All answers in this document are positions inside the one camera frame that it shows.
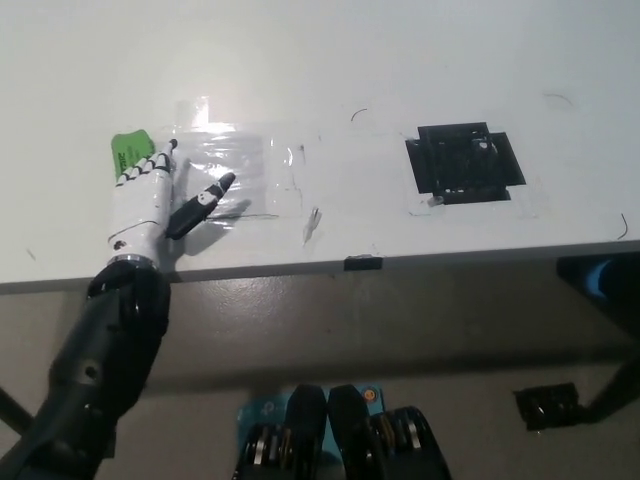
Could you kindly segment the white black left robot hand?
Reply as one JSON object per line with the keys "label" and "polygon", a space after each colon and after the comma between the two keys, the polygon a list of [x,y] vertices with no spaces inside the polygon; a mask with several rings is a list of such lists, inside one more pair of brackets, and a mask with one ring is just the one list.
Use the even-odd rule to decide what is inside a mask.
{"label": "white black left robot hand", "polygon": [[107,237],[112,263],[127,261],[159,268],[164,243],[183,238],[203,223],[235,182],[236,175],[228,172],[174,209],[177,146],[175,139],[170,140],[159,152],[125,170],[116,181]]}

